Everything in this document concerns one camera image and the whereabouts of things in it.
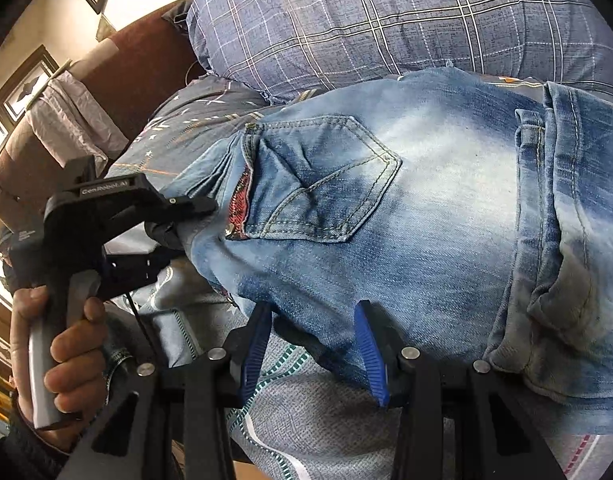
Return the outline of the person's left hand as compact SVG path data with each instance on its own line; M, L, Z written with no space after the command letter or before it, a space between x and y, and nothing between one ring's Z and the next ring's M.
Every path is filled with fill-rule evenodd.
M44 286L20 288L14 293L10 326L12 378L18 391L18 408L30 422L34 414L31 398L29 340L31 325L44 311L48 291ZM84 318L58 335L50 353L57 365L44 377L44 386L53 393L55 406L63 413L79 413L79 420L55 430L41 430L46 443L68 452L79 434L104 406L107 386L106 360L102 345L108 335L106 310L97 298L87 299Z

